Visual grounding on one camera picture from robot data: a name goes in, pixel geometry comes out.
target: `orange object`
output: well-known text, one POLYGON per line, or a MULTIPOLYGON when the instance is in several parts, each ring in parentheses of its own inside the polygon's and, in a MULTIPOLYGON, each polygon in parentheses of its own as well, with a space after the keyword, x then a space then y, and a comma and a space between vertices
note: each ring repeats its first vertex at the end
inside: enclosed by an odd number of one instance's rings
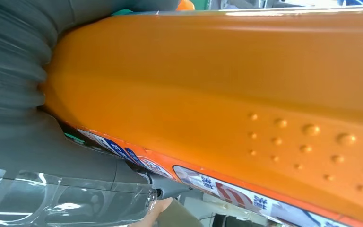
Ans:
POLYGON ((363 12, 298 11, 81 27, 55 49, 46 105, 175 180, 183 166, 363 226, 363 12))
POLYGON ((180 0, 176 11, 194 10, 194 4, 189 0, 180 0))

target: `gray plastic piece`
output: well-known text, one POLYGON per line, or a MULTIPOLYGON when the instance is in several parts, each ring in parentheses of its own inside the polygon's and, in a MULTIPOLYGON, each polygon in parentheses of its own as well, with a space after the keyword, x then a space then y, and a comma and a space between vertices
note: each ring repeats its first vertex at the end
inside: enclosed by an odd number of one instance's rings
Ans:
POLYGON ((0 226, 129 224, 141 220, 156 198, 149 184, 60 178, 29 171, 20 171, 9 180, 3 178, 4 172, 0 169, 0 226))
POLYGON ((120 174, 116 174, 114 179, 115 182, 130 182, 132 179, 134 183, 149 183, 146 178, 140 176, 136 176, 136 172, 134 172, 130 167, 122 160, 118 162, 116 166, 116 172, 120 174))
POLYGON ((163 200, 170 197, 177 197, 183 192, 188 192, 192 190, 191 187, 181 184, 179 182, 173 181, 164 176, 149 173, 147 174, 151 180, 152 188, 157 189, 158 199, 163 200))
POLYGON ((0 125, 0 169, 14 179, 20 170, 113 181, 117 162, 111 154, 67 140, 56 120, 45 114, 36 124, 0 125))

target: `white sticker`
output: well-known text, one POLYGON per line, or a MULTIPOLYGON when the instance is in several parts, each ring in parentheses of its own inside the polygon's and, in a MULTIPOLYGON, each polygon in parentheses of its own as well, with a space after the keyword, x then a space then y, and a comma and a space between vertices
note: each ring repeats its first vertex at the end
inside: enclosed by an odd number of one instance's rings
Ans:
POLYGON ((220 199, 256 212, 268 218, 276 219, 285 225, 305 227, 348 227, 333 220, 302 210, 292 205, 279 202, 267 196, 248 191, 210 176, 174 166, 179 179, 193 187, 199 188, 220 199))
POLYGON ((115 153, 116 155, 120 156, 121 155, 116 151, 114 150, 107 142, 106 140, 103 138, 103 137, 100 137, 100 136, 97 136, 95 134, 92 134, 88 131, 84 131, 84 130, 81 130, 81 129, 77 129, 81 134, 87 136, 88 138, 92 139, 93 141, 97 142, 98 144, 100 144, 101 146, 103 146, 104 148, 107 148, 108 150, 112 151, 113 153, 115 153))
POLYGON ((174 179, 173 176, 168 171, 166 171, 162 166, 158 165, 157 163, 142 156, 139 156, 139 159, 145 165, 145 167, 151 170, 152 172, 162 175, 164 177, 174 179))

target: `green object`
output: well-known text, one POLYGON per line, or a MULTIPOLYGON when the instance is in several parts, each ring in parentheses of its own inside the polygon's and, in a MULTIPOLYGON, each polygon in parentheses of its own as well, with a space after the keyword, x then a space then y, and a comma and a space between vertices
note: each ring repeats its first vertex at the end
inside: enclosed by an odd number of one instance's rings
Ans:
POLYGON ((117 11, 116 13, 112 13, 111 16, 119 16, 119 15, 126 15, 129 13, 132 13, 133 11, 129 10, 129 9, 122 9, 117 11))
POLYGON ((208 10, 209 1, 211 0, 190 0, 194 6, 195 10, 208 10))
POLYGON ((77 137, 75 137, 75 136, 72 136, 72 135, 70 135, 70 134, 65 133, 65 136, 67 136, 67 137, 69 137, 69 138, 72 138, 72 139, 74 139, 74 140, 80 141, 81 143, 84 143, 84 140, 81 140, 81 139, 79 139, 79 138, 77 138, 77 137))

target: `plastic packaging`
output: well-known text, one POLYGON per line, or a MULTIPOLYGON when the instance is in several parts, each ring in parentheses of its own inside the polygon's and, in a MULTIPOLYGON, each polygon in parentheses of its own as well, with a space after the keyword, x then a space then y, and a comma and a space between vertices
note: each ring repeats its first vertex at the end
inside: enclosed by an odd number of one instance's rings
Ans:
POLYGON ((156 200, 156 191, 149 184, 62 178, 29 171, 5 179, 4 174, 0 169, 0 226, 126 225, 141 220, 156 200))

